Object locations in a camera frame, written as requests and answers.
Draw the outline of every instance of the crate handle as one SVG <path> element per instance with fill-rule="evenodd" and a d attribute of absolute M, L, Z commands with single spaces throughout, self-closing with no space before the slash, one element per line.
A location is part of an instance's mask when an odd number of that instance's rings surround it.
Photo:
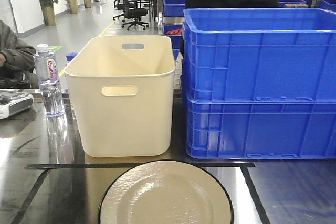
<path fill-rule="evenodd" d="M 296 97 L 296 100 L 313 101 L 314 99 L 312 97 Z"/>
<path fill-rule="evenodd" d="M 271 97 L 256 97 L 257 101 L 271 101 Z"/>
<path fill-rule="evenodd" d="M 126 86 L 103 86 L 102 95 L 106 97 L 132 97 L 137 95 L 138 88 L 133 85 Z"/>
<path fill-rule="evenodd" d="M 145 45 L 143 43 L 124 43 L 122 49 L 124 50 L 143 50 Z"/>

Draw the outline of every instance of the white device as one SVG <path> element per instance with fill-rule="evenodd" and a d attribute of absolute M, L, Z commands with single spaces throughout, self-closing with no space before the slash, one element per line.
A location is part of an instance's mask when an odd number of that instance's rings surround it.
<path fill-rule="evenodd" d="M 0 90 L 0 119 L 10 117 L 33 106 L 31 94 Z"/>

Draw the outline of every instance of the plate black rim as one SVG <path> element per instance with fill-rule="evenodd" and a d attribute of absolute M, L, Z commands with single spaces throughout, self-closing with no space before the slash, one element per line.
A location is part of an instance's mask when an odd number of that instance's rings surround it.
<path fill-rule="evenodd" d="M 101 207 L 102 207 L 102 204 L 105 200 L 105 197 L 106 197 L 106 194 L 108 193 L 108 191 L 110 190 L 110 188 L 113 186 L 113 184 L 121 177 L 123 176 L 125 173 L 129 172 L 130 170 L 133 170 L 135 168 L 137 168 L 138 166 L 141 166 L 141 165 L 144 165 L 144 164 L 148 164 L 148 163 L 153 163 L 153 162 L 161 162 L 161 161 L 172 161 L 172 162 L 180 162 L 180 163 L 184 163 L 184 164 L 188 164 L 188 165 L 192 165 L 198 169 L 201 169 L 202 171 L 206 172 L 208 175 L 210 175 L 219 185 L 220 187 L 222 188 L 222 190 L 225 192 L 225 195 L 229 201 L 229 205 L 230 205 L 230 212 L 231 212 L 231 222 L 230 224 L 234 224 L 234 210 L 233 210 L 233 204 L 232 204 L 232 201 L 231 201 L 231 198 L 229 196 L 229 194 L 227 193 L 227 190 L 225 189 L 225 187 L 222 185 L 222 183 L 219 182 L 219 180 L 214 176 L 212 175 L 211 173 L 209 173 L 208 171 L 206 171 L 205 169 L 197 166 L 197 165 L 194 165 L 194 164 L 191 164 L 191 163 L 188 163 L 188 162 L 185 162 L 185 161 L 180 161 L 180 160 L 173 160 L 173 159 L 161 159 L 161 160 L 154 160 L 154 161 L 149 161 L 149 162 L 145 162 L 145 163 L 142 163 L 140 165 L 137 165 L 135 167 L 132 167 L 128 170 L 126 170 L 125 172 L 123 172 L 122 174 L 120 174 L 110 185 L 109 187 L 105 190 L 105 193 L 103 194 L 103 197 L 100 201 L 100 204 L 99 204 L 99 208 L 98 208 L 98 224 L 101 224 L 101 221 L 100 221 L 100 213 L 101 213 Z"/>

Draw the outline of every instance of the bottle label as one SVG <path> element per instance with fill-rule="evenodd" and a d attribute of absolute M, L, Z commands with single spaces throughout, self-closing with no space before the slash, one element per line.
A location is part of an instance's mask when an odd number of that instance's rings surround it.
<path fill-rule="evenodd" d="M 57 73 L 57 66 L 56 62 L 53 59 L 49 59 L 47 61 L 48 65 L 48 72 L 49 72 L 49 77 L 51 82 L 55 82 L 58 79 L 58 73 Z"/>

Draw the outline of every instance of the yellow floor line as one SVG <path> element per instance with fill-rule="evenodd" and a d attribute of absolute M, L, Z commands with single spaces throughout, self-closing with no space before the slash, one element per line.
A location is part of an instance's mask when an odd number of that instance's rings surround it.
<path fill-rule="evenodd" d="M 99 35 L 98 37 L 102 36 L 109 28 L 112 26 L 116 21 L 112 21 L 110 25 L 108 25 Z"/>
<path fill-rule="evenodd" d="M 102 36 L 109 28 L 110 26 L 112 26 L 116 21 L 112 21 L 107 27 L 105 27 L 105 29 L 98 35 L 98 37 Z M 64 68 L 62 69 L 62 71 L 59 73 L 59 76 L 61 77 L 64 74 Z"/>

